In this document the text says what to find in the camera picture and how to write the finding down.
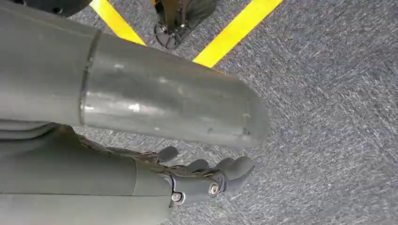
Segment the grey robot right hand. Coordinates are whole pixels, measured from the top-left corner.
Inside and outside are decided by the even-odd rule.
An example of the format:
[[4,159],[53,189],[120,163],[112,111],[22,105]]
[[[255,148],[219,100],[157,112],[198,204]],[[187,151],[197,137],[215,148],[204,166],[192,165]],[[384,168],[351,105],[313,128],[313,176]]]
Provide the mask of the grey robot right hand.
[[165,166],[74,131],[105,128],[228,147],[264,141],[267,110],[235,76],[54,13],[57,1],[0,3],[0,222],[157,225],[172,207],[232,193],[248,157]]

